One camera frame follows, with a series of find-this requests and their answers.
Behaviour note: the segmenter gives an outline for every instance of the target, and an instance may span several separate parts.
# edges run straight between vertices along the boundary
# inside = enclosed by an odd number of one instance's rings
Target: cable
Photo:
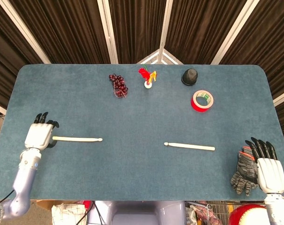
[[[3,199],[0,201],[0,203],[3,202],[5,199],[7,199],[12,193],[14,193],[14,191],[15,191],[15,190],[12,190],[5,198],[3,198]]]
[[[93,206],[95,205],[95,201],[93,201],[93,204],[91,205],[90,209],[84,214],[83,217],[76,223],[76,225],[80,224],[80,222],[86,217],[86,215],[92,210]]]
[[[96,210],[97,210],[97,212],[98,212],[98,216],[99,216],[99,219],[100,219],[100,223],[101,223],[101,225],[103,225],[103,223],[102,223],[102,216],[101,216],[101,214],[100,214],[100,212],[99,212],[99,209],[98,209],[98,207],[96,206],[96,204],[95,204],[95,207],[96,207]]]

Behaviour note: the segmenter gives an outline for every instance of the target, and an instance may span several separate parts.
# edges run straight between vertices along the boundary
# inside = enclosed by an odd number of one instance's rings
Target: grapes
[[[118,98],[126,97],[128,88],[125,85],[125,80],[122,76],[111,74],[108,76],[114,87],[114,94]]]

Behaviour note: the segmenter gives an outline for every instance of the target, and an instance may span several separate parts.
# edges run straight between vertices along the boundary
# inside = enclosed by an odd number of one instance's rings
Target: drumstick
[[[165,142],[164,145],[172,146],[172,147],[179,147],[179,148],[201,149],[201,150],[215,151],[215,147],[194,145],[194,144],[180,144],[180,143],[168,143],[168,142]]]
[[[101,142],[102,138],[88,138],[88,137],[57,137],[53,136],[53,140],[67,141],[67,142]]]

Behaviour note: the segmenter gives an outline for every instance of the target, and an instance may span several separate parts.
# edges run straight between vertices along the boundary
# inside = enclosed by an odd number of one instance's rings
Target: tape roll
[[[207,105],[200,105],[196,100],[197,97],[203,97],[207,101]],[[199,90],[195,92],[191,99],[191,106],[193,107],[193,109],[202,113],[208,110],[210,107],[212,107],[213,103],[214,103],[214,98],[212,94],[206,90]]]

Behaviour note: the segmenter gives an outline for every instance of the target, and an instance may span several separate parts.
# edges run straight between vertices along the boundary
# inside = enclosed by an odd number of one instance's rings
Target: robotic hand
[[[52,148],[56,141],[49,143],[52,130],[59,127],[58,122],[49,120],[45,123],[48,112],[38,114],[30,126],[26,140],[26,149],[21,153],[19,170],[15,177],[13,189],[16,196],[13,200],[0,202],[0,222],[25,214],[30,207],[30,193],[41,159],[40,152]]]
[[[257,181],[260,188],[267,194],[265,204],[271,225],[284,225],[284,170],[277,159],[274,147],[269,142],[251,138],[245,141],[253,152],[257,164]]]

